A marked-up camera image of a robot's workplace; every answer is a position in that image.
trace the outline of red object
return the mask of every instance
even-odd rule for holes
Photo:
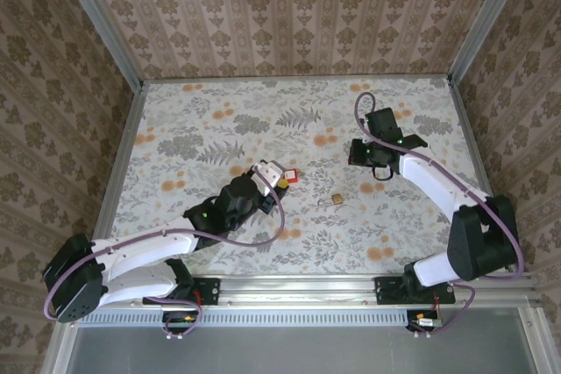
[[[201,292],[198,289],[193,290],[193,294],[196,297],[196,303],[201,306],[202,305],[202,297]]]
[[[289,168],[284,172],[284,178],[289,183],[296,183],[298,182],[298,171],[295,168]]]

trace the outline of patterned wall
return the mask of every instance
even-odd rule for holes
[[[142,79],[447,73],[483,0],[102,0]]]
[[[508,0],[460,91],[561,349],[561,0]]]
[[[78,0],[0,0],[0,373],[39,371],[40,271],[92,232],[130,101]]]

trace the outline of yellow object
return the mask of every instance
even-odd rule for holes
[[[343,203],[343,196],[339,193],[333,194],[331,196],[331,199],[333,200],[334,205],[340,205],[341,203]]]

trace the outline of patterned floor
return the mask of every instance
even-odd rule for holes
[[[376,182],[367,169],[347,165],[351,140],[360,137],[352,106],[363,90],[376,94],[378,107],[394,109],[406,135],[420,135],[450,169],[477,185],[445,79],[168,83],[145,89],[113,236],[175,218],[260,159],[276,159],[300,174],[283,201],[287,224],[279,241],[261,249],[219,244],[198,251],[185,258],[193,273],[400,272],[411,260],[445,249],[449,223],[419,189],[399,177]],[[337,193],[343,205],[318,206]],[[278,213],[259,213],[231,238],[262,241],[278,225]]]

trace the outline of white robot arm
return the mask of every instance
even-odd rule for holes
[[[349,164],[372,168],[377,180],[390,180],[399,174],[421,188],[451,222],[446,252],[405,266],[402,286],[410,297],[446,282],[472,280],[516,262],[515,249],[505,232],[479,203],[490,208],[517,240],[515,214],[508,198],[490,197],[449,170],[445,175],[426,142],[417,135],[403,136],[390,108],[371,111],[360,120],[360,126],[372,136],[352,140]],[[379,178],[376,169],[388,167],[389,177]]]
[[[93,242],[84,235],[70,237],[43,272],[56,320],[75,321],[121,300],[188,299],[194,280],[185,264],[171,257],[219,240],[235,243],[226,238],[231,231],[258,210],[269,214],[274,196],[280,200],[285,195],[288,186],[279,184],[283,173],[274,161],[261,161],[223,187],[219,196],[159,227]]]

